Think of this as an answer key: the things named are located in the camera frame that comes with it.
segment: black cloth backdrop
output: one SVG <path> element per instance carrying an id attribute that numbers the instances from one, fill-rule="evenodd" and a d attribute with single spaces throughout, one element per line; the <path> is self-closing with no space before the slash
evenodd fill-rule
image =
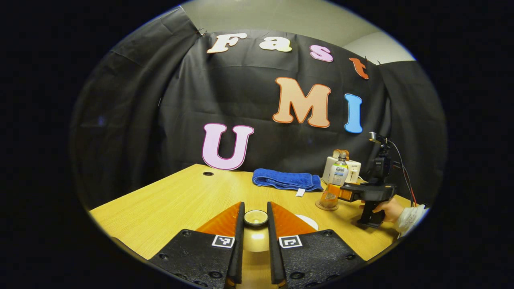
<path id="1" fill-rule="evenodd" d="M 84 85 L 71 122 L 71 160 L 78 193 L 93 209 L 193 164 L 201 151 L 206 123 L 227 131 L 219 145 L 231 157 L 236 125 L 255 129 L 244 163 L 238 168 L 322 175 L 334 149 L 346 149 L 362 163 L 361 174 L 379 145 L 370 131 L 390 137 L 400 149 L 419 203 L 435 198 L 446 162 L 446 124 L 437 93 L 415 61 L 382 66 L 341 47 L 293 33 L 230 30 L 196 33 L 179 7 L 146 23 L 102 59 Z M 228 51 L 206 51 L 221 34 L 246 33 Z M 265 37 L 291 41 L 291 52 L 264 50 Z M 329 48 L 334 61 L 314 59 L 309 46 Z M 349 58 L 366 65 L 361 78 Z M 298 81 L 306 95 L 315 84 L 331 89 L 328 128 L 305 120 L 277 123 L 277 77 Z M 347 132 L 345 94 L 362 99 L 363 132 Z M 399 160 L 391 150 L 394 160 Z M 388 179 L 409 197 L 403 175 Z"/>

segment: blue towel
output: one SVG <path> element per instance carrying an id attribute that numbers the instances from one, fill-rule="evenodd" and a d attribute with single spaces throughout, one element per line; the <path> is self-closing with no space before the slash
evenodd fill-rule
<path id="1" fill-rule="evenodd" d="M 252 182 L 259 187 L 273 186 L 279 190 L 305 189 L 307 192 L 315 190 L 323 191 L 320 177 L 308 173 L 294 174 L 256 169 L 253 172 Z"/>

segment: hand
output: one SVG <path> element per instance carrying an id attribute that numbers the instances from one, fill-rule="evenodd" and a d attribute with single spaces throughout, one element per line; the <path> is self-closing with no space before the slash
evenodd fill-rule
<path id="1" fill-rule="evenodd" d="M 377 207 L 373 210 L 373 212 L 376 213 L 380 212 L 381 210 L 384 210 L 384 222 L 395 223 L 396 220 L 398 220 L 398 217 L 400 217 L 401 213 L 403 212 L 403 209 L 404 207 L 402 207 L 395 198 L 392 198 L 387 202 L 382 202 L 378 204 Z"/>

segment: wooden table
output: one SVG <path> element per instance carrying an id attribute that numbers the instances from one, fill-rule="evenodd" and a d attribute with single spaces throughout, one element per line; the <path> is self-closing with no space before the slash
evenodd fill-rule
<path id="1" fill-rule="evenodd" d="M 203 175 L 213 172 L 212 176 Z M 364 260 L 374 257 L 398 236 L 393 224 L 379 228 L 355 226 L 362 209 L 360 201 L 339 201 L 336 211 L 316 207 L 322 192 L 305 192 L 258 187 L 251 172 L 222 171 L 193 165 L 144 188 L 122 196 L 90 211 L 107 234 L 116 237 L 136 253 L 150 259 L 180 230 L 196 230 L 205 222 L 237 202 L 245 210 L 266 211 L 268 201 L 294 214 L 313 219 L 319 230 L 334 230 Z M 410 201 L 394 196 L 403 206 Z M 243 251 L 243 283 L 237 288 L 277 288 L 271 284 L 269 251 Z"/>

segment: white sleeve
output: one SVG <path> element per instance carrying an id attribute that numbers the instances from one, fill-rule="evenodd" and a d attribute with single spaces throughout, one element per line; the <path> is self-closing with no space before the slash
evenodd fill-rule
<path id="1" fill-rule="evenodd" d="M 425 216 L 427 211 L 428 209 L 425 209 L 425 205 L 403 209 L 403 212 L 394 224 L 394 228 L 400 232 L 398 238 L 407 235 Z"/>

